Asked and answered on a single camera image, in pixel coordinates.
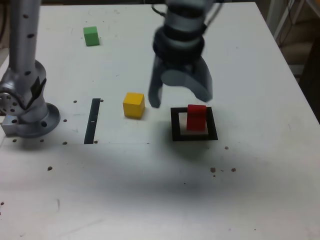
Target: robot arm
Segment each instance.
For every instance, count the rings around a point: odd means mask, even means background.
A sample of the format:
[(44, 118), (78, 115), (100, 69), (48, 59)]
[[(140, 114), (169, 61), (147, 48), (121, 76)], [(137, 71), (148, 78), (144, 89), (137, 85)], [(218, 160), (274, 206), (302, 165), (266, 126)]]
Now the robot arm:
[(148, 93), (152, 107), (160, 107), (163, 84), (186, 87), (204, 102), (212, 99), (212, 78), (201, 57), (205, 20), (211, 7), (212, 1), (208, 0), (167, 1), (163, 26), (156, 31), (153, 42), (155, 59)]
[(58, 109), (45, 102), (46, 70), (36, 60), (40, 4), (41, 0), (11, 1), (9, 66), (0, 82), (7, 136), (39, 137), (60, 121)]

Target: red block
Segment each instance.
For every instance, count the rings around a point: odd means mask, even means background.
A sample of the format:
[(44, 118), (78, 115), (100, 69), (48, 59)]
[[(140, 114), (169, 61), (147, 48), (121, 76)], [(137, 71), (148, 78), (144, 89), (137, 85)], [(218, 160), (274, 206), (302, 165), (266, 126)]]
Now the red block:
[(204, 131), (206, 129), (207, 107), (203, 105), (188, 105), (186, 129), (188, 131)]

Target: cube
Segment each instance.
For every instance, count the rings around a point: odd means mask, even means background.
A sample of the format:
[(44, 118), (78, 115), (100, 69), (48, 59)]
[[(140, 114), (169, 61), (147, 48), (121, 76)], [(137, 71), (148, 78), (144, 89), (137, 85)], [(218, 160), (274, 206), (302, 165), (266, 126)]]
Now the cube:
[(145, 95), (128, 92), (123, 101), (123, 111), (127, 118), (140, 119), (145, 111)]
[(186, 129), (188, 131), (206, 130), (207, 107), (204, 105), (188, 105)]
[(100, 45), (96, 26), (84, 27), (83, 34), (87, 47)]

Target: table surface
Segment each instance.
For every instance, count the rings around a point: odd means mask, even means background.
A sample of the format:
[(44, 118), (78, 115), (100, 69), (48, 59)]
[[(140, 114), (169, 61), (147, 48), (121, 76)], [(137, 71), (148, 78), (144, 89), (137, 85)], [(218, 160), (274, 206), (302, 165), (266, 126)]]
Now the table surface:
[[(256, 4), (225, 4), (205, 35), (217, 141), (172, 142), (170, 108), (203, 104), (188, 89), (149, 104), (162, 22), (149, 5), (41, 7), (36, 59), (61, 122), (0, 132), (1, 240), (320, 239), (320, 126)], [(124, 117), (127, 92), (145, 94), (142, 120)], [(84, 145), (92, 98), (98, 144)]]

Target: black square frame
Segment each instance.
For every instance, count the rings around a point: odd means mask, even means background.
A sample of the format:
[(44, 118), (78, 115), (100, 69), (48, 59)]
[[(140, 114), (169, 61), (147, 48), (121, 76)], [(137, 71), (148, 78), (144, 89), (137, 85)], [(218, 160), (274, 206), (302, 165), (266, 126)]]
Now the black square frame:
[(208, 134), (200, 135), (181, 135), (179, 113), (187, 113), (187, 107), (172, 107), (171, 108), (171, 129), (172, 140), (177, 141), (212, 141), (218, 140), (214, 115), (211, 107), (206, 108), (206, 126)]

